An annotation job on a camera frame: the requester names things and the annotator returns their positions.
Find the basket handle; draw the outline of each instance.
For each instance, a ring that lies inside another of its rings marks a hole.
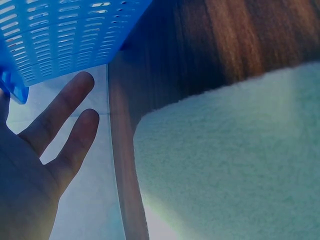
[[[11,97],[18,104],[25,104],[29,95],[29,88],[25,86],[17,86],[12,82],[10,71],[2,71],[0,69],[0,89],[4,94]]]

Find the fluffy towel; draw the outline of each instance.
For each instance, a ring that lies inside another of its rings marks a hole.
[[[145,116],[135,164],[151,240],[320,236],[320,63]]]

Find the wooden surface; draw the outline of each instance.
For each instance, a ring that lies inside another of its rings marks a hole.
[[[133,148],[141,117],[206,90],[317,59],[320,0],[153,0],[109,64],[126,239],[149,239]]]

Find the finger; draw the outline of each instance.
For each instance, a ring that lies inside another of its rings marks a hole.
[[[9,114],[10,97],[0,88],[0,125],[5,125]]]
[[[41,156],[58,131],[95,85],[87,72],[77,74],[19,136]]]
[[[78,173],[97,134],[99,115],[92,109],[84,111],[56,159],[46,164],[46,168],[54,177],[60,194],[66,190]]]

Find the palm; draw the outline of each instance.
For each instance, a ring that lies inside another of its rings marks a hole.
[[[9,100],[0,92],[0,239],[49,239],[60,196],[95,138],[97,113],[81,114],[54,160],[43,165],[39,157],[92,88],[92,77],[78,74],[18,135],[5,124]]]

